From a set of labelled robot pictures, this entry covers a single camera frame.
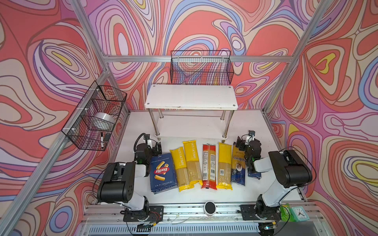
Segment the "yellow Pastatime bag right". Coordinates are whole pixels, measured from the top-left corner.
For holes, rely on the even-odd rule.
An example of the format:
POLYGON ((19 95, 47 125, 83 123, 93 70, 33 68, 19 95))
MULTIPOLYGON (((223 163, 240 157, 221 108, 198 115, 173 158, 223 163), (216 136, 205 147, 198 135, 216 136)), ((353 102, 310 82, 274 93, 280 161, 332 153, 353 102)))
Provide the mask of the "yellow Pastatime bag right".
POLYGON ((184 141, 183 145, 190 184, 195 185, 199 183, 202 186, 202 172, 199 163, 196 140, 184 141))

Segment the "yellow Pastatime bag left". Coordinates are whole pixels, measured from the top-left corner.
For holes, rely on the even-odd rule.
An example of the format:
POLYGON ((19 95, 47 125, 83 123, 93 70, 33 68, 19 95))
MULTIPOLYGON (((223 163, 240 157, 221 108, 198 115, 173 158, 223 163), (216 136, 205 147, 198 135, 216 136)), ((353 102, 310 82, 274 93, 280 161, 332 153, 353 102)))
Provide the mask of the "yellow Pastatime bag left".
POLYGON ((179 147, 177 149, 170 150, 170 154, 175 166, 179 192, 194 188, 190 181, 184 148, 179 147))

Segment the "blue clear spaghetti bag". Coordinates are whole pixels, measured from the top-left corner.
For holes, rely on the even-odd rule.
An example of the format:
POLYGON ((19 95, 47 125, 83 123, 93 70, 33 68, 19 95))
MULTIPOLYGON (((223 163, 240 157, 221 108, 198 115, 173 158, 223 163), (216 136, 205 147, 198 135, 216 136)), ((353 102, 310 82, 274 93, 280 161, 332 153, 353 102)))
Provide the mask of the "blue clear spaghetti bag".
POLYGON ((246 163, 245 152, 240 150, 237 143, 233 143, 231 162, 231 182, 241 186, 246 185, 246 163))

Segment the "yellow pastatime bag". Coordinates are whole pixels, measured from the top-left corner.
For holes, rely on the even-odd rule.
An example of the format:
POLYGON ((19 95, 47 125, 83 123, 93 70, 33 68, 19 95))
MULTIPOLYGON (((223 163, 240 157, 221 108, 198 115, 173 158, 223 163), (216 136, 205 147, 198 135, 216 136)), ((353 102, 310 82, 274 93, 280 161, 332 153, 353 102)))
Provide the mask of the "yellow pastatime bag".
POLYGON ((175 166, 179 192, 194 188, 190 181, 184 148, 179 147, 177 149, 170 150, 170 154, 175 166))
POLYGON ((190 184, 195 185, 199 183, 202 186, 202 172, 199 163, 196 140, 184 141, 183 145, 190 184))

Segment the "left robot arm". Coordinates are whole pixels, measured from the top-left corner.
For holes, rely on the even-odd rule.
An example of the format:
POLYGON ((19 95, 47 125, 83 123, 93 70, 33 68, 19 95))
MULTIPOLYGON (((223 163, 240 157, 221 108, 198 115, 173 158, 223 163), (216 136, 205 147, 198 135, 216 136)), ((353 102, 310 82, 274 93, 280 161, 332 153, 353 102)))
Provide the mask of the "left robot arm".
POLYGON ((140 134, 133 146, 134 159, 131 162, 108 164, 97 189, 96 198, 99 202, 119 204, 124 208, 121 215, 126 223, 155 225, 163 219, 163 207, 151 207, 147 197, 134 189, 138 179, 149 176, 151 160, 156 151, 161 150, 158 143, 152 147, 150 141, 149 134, 140 134))

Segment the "round black white sensor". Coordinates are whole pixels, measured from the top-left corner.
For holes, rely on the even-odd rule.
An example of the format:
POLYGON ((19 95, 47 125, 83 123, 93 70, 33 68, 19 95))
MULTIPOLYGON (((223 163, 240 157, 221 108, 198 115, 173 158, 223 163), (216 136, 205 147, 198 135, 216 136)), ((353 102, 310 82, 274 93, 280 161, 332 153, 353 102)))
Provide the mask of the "round black white sensor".
POLYGON ((216 213, 217 206, 212 201, 207 201, 204 205, 204 213, 206 216, 211 217, 216 213))

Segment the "white two-tier shelf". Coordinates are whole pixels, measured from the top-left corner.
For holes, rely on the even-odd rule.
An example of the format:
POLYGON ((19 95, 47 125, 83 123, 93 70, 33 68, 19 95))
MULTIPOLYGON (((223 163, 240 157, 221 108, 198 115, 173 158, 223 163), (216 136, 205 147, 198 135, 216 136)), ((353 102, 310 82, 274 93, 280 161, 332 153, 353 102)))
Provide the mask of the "white two-tier shelf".
POLYGON ((157 138, 226 140, 238 109, 233 86, 152 85, 145 102, 157 138), (220 111, 221 115, 165 115, 173 111, 220 111))

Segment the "blue Barilla spaghetti box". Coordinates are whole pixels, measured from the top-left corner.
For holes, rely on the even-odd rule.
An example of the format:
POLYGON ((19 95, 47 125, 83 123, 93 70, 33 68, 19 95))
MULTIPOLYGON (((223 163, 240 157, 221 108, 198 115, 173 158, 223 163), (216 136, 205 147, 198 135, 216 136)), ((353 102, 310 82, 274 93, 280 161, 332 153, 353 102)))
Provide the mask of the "blue Barilla spaghetti box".
POLYGON ((260 180, 262 178, 261 173, 255 172, 252 169, 248 170, 248 177, 260 180))

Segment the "green alarm clock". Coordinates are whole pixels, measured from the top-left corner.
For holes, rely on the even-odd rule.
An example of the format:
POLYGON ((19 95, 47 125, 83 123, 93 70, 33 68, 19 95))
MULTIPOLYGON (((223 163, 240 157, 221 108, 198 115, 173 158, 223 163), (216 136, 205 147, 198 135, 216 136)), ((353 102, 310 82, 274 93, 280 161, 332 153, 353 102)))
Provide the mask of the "green alarm clock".
POLYGON ((310 217, 306 213, 302 206, 296 206, 291 208, 292 216, 296 222, 309 221, 310 217))

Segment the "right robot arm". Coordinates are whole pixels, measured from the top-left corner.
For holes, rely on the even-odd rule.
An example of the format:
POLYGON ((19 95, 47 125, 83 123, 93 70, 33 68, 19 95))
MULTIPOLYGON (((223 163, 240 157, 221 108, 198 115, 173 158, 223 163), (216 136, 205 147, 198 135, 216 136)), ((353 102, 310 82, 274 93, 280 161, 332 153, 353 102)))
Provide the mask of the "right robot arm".
POLYGON ((309 184, 313 180, 312 171, 295 150, 270 151, 267 157, 262 157, 261 142, 252 136, 246 140, 238 137, 236 147, 244 152, 248 171, 275 175, 270 187, 258 196, 255 204, 240 206, 243 220, 280 220, 281 201, 292 190, 309 184))

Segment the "red spaghetti bag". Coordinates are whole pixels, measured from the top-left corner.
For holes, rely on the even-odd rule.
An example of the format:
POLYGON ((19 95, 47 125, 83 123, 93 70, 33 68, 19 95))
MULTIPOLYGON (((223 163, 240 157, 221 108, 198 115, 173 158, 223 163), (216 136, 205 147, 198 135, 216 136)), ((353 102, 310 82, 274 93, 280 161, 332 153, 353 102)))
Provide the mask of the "red spaghetti bag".
POLYGON ((216 146, 204 144, 202 147, 202 188, 217 190, 216 146))

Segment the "silver tape roll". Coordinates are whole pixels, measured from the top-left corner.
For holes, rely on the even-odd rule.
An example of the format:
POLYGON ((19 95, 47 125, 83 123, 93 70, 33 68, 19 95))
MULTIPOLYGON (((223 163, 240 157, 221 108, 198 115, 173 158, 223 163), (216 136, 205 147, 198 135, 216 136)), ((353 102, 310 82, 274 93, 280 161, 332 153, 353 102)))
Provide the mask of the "silver tape roll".
POLYGON ((115 118, 112 115, 104 113, 104 112, 98 112, 94 116, 98 119, 101 119, 101 120, 109 122, 109 123, 114 124, 116 122, 115 118))

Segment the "blue Barilla rigatoni box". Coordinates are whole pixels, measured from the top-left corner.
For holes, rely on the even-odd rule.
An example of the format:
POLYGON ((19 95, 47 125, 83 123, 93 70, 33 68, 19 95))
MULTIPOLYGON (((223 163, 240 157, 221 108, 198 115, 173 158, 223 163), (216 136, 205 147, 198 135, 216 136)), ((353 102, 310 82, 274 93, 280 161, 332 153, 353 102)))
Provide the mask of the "blue Barilla rigatoni box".
POLYGON ((152 157, 150 166, 152 193, 158 194, 178 187, 176 170, 170 153, 152 157))

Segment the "yellow spaghetti bag barcode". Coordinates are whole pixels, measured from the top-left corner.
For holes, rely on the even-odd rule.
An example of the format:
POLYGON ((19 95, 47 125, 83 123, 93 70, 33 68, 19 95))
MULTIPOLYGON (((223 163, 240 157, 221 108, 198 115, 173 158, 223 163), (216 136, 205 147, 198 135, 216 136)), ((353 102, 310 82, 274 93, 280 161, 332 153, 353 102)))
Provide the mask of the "yellow spaghetti bag barcode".
POLYGON ((219 143, 217 189, 232 190, 231 163, 232 163, 232 146, 225 143, 219 143))

